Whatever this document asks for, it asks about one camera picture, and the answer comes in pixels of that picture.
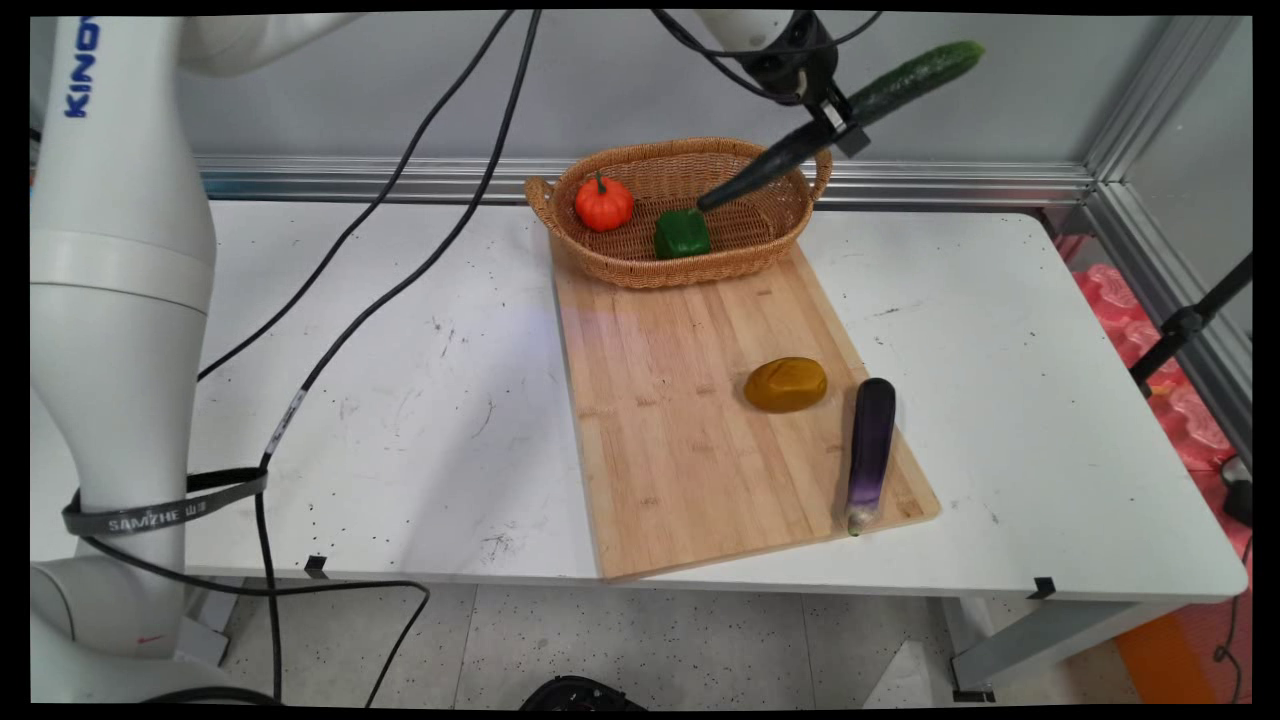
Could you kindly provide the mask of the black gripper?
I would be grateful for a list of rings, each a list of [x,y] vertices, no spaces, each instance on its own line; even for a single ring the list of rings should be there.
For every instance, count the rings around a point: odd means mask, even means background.
[[[852,159],[870,146],[844,95],[829,95],[838,65],[838,49],[814,10],[795,10],[782,35],[739,64],[756,86],[783,105],[815,106],[815,119],[836,133],[836,147]]]

